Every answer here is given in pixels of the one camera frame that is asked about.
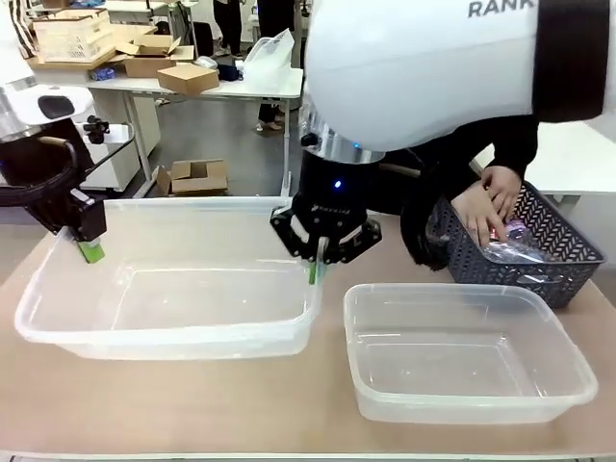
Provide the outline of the person's right hand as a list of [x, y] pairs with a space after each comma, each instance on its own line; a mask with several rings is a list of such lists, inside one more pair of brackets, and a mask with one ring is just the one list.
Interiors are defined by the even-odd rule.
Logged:
[[456, 196], [451, 205], [477, 245], [487, 246], [492, 232], [495, 232], [502, 242], [507, 241], [503, 221], [481, 183], [473, 184]]

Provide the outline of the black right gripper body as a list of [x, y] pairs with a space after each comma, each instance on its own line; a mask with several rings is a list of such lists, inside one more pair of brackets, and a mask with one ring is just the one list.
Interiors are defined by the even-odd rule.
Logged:
[[345, 164], [304, 150], [292, 202], [306, 232], [351, 232], [368, 219], [367, 203], [378, 163]]

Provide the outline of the person's left hand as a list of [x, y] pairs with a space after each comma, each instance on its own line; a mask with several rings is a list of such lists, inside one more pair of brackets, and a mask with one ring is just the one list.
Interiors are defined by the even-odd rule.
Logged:
[[481, 179], [498, 216], [507, 221], [521, 190], [520, 176], [508, 167], [493, 166], [483, 170]]

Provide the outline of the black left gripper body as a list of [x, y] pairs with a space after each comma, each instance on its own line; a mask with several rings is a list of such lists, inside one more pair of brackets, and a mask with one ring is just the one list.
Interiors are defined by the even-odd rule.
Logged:
[[86, 178], [94, 162], [83, 140], [31, 137], [1, 145], [3, 207], [26, 209], [47, 230], [82, 227], [86, 206], [72, 191]]

